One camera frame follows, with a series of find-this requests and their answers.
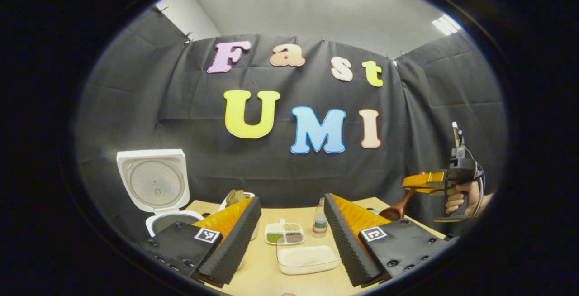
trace table surface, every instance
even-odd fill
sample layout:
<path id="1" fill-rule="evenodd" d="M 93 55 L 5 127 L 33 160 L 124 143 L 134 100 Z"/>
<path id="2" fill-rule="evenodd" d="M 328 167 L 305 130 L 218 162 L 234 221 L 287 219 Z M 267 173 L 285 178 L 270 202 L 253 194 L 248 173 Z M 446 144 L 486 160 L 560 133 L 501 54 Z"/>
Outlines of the table surface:
<path id="1" fill-rule="evenodd" d="M 386 203 L 377 197 L 371 197 L 359 201 L 354 201 L 356 205 L 364 208 L 374 208 L 382 210 L 388 207 Z M 187 210 L 197 213 L 215 213 L 219 205 L 204 201 L 193 201 Z M 305 241 L 300 246 L 327 245 L 337 252 L 336 243 L 333 240 L 331 228 L 327 227 L 327 233 L 322 238 L 314 238 L 312 225 L 315 207 L 307 208 L 287 208 L 287 209 L 261 209 L 261 217 L 258 221 L 258 232 L 254 240 L 250 241 L 246 254 L 240 267 L 230 284 L 223 288 L 216 288 L 222 292 L 234 296 L 280 296 L 284 292 L 291 292 L 297 296 L 349 296 L 376 286 L 376 284 L 361 288 L 352 287 L 350 279 L 346 273 L 344 265 L 340 262 L 335 269 L 329 271 L 311 273 L 308 275 L 284 275 L 279 269 L 276 255 L 276 246 L 267 244 L 264 238 L 264 230 L 267 224 L 279 222 L 284 218 L 286 222 L 295 222 L 302 226 L 306 236 Z M 431 228 L 413 220 L 409 216 L 406 218 L 416 222 L 438 238 L 445 235 L 432 230 Z"/>

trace water bottle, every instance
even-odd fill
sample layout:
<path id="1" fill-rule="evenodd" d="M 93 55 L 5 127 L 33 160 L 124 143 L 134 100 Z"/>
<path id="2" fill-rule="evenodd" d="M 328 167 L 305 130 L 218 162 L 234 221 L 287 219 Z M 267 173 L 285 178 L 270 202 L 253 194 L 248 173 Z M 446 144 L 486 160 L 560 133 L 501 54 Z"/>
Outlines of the water bottle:
<path id="1" fill-rule="evenodd" d="M 320 199 L 320 203 L 316 207 L 316 212 L 314 213 L 314 226 L 312 231 L 314 232 L 315 238 L 322 238 L 325 236 L 327 230 L 327 218 L 324 213 L 324 198 Z"/>

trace black curtain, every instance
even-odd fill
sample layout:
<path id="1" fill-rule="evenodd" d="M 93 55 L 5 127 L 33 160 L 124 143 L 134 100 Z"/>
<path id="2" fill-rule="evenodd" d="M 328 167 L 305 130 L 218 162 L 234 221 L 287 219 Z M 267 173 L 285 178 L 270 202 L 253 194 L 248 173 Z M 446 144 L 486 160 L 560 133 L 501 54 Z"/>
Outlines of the black curtain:
<path id="1" fill-rule="evenodd" d="M 207 73 L 220 42 L 249 40 L 252 47 L 226 73 Z M 306 63 L 274 67 L 272 49 L 296 44 Z M 354 79 L 335 79 L 330 59 L 349 59 Z M 366 79 L 364 61 L 382 68 L 382 87 Z M 227 90 L 251 92 L 245 119 L 257 124 L 257 93 L 281 94 L 275 124 L 259 139 L 241 139 L 225 128 Z M 318 120 L 330 109 L 345 111 L 342 153 L 293 154 L 296 119 L 291 109 L 311 107 Z M 364 149 L 361 109 L 375 109 L 382 145 Z M 184 44 L 183 35 L 162 14 L 150 10 L 123 30 L 87 80 L 75 123 L 81 176 L 103 217 L 130 240 L 147 237 L 152 214 L 129 199 L 116 167 L 116 152 L 182 149 L 190 201 L 219 203 L 231 189 L 252 191 L 263 207 L 313 206 L 327 192 L 349 200 L 376 196 L 393 205 L 406 191 L 404 176 L 447 166 L 457 121 L 467 146 L 484 166 L 488 187 L 500 182 L 507 119 L 500 88 L 484 57 L 468 38 L 453 34 L 395 60 L 317 38 L 261 34 L 211 38 Z M 417 194 L 408 215 L 435 224 L 443 197 Z"/>

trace hand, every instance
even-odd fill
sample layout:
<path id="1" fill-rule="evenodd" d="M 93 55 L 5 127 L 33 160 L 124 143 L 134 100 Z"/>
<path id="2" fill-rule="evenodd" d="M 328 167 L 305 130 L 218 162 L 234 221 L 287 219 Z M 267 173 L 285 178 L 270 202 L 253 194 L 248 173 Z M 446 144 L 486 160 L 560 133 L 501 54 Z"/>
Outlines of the hand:
<path id="1" fill-rule="evenodd" d="M 476 204 L 480 197 L 480 191 L 478 189 L 478 182 L 469 182 L 449 189 L 448 191 L 448 201 L 446 202 L 446 214 L 451 214 L 455 212 L 459 206 L 461 206 L 465 200 L 465 195 L 462 192 L 467 192 L 469 194 L 469 203 L 465 209 L 465 218 L 469 218 L 474 213 L 476 209 Z"/>

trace wooden spoon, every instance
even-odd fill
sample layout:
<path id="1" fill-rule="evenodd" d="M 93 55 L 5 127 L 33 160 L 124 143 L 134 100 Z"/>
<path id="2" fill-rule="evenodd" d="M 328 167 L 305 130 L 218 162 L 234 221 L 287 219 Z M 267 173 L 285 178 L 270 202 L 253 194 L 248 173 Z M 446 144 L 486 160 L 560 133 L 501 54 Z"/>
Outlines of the wooden spoon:
<path id="1" fill-rule="evenodd" d="M 401 218 L 404 218 L 404 211 L 406 210 L 406 204 L 408 200 L 412 197 L 414 192 L 416 192 L 416 188 L 417 187 L 412 187 L 402 201 L 400 201 L 397 205 L 393 205 L 390 208 L 382 210 L 382 212 L 379 213 L 379 215 L 383 216 L 384 218 L 390 221 L 396 221 Z"/>

